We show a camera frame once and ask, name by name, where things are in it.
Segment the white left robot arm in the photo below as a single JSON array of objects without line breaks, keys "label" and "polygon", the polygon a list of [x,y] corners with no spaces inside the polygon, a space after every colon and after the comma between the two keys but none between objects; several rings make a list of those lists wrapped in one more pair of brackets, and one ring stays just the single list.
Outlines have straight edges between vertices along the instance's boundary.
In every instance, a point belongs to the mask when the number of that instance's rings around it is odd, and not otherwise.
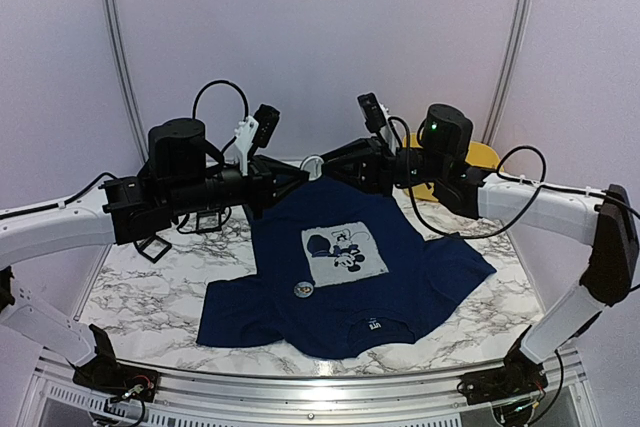
[{"label": "white left robot arm", "polygon": [[79,323],[19,288],[18,263],[84,247],[132,244],[138,252],[193,214],[198,218],[243,205],[256,217],[309,178],[307,172],[258,154],[275,128],[247,117],[235,130],[234,162],[206,139],[205,125],[178,118],[152,128],[138,174],[106,179],[67,199],[1,216],[1,323],[62,356],[82,382],[119,391],[131,378],[108,334]]}]

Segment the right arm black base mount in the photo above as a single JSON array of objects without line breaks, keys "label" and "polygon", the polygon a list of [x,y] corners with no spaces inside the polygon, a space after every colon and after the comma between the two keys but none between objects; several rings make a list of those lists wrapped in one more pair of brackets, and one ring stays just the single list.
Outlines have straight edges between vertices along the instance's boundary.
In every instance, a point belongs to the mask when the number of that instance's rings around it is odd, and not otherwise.
[{"label": "right arm black base mount", "polygon": [[520,350],[529,330],[530,327],[517,338],[500,367],[467,372],[460,377],[456,389],[469,405],[539,392],[548,386],[543,364],[534,363]]}]

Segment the round blue brooch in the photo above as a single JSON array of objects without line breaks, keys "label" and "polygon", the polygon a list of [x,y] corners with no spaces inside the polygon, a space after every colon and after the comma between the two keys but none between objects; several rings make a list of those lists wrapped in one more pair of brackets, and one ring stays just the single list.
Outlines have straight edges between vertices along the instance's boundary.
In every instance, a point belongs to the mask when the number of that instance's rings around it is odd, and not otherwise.
[{"label": "round blue brooch", "polygon": [[314,285],[307,281],[298,282],[293,288],[293,293],[298,298],[308,298],[313,292]]}]

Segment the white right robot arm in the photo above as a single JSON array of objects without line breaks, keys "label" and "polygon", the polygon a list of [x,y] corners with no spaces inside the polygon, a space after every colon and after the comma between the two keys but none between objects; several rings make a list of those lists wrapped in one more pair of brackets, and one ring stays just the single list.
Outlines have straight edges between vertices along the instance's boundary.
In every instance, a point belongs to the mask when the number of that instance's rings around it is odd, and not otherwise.
[{"label": "white right robot arm", "polygon": [[520,335],[497,370],[495,385],[502,393],[519,393],[545,360],[633,291],[639,214],[623,187],[565,187],[543,178],[517,178],[499,167],[473,166],[466,160],[473,123],[449,105],[427,109],[416,146],[396,139],[396,119],[376,99],[365,98],[361,109],[370,137],[323,154],[323,174],[367,193],[429,184],[438,202],[455,215],[500,221],[504,231],[523,224],[583,247],[581,276]]}]

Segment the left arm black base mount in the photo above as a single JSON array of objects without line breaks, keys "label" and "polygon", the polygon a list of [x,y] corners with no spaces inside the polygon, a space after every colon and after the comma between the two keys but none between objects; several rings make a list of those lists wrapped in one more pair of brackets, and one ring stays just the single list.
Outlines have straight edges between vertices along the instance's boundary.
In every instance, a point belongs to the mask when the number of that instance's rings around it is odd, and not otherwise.
[{"label": "left arm black base mount", "polygon": [[144,402],[154,400],[159,373],[156,370],[123,364],[116,359],[108,334],[90,324],[96,346],[94,356],[82,366],[72,365],[73,382],[92,390],[122,397],[127,391],[141,386],[142,391],[134,397]]}]

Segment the navy blue printed t-shirt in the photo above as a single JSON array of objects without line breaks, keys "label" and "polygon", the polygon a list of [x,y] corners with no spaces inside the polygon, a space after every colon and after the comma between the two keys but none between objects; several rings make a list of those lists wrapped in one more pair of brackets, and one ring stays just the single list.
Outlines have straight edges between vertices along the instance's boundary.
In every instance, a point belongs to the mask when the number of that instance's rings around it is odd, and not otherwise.
[{"label": "navy blue printed t-shirt", "polygon": [[[249,219],[252,275],[207,286],[196,341],[286,341],[343,360],[413,344],[442,325],[494,268],[457,238],[426,240],[391,197],[322,178]],[[294,286],[314,285],[308,298]]]}]

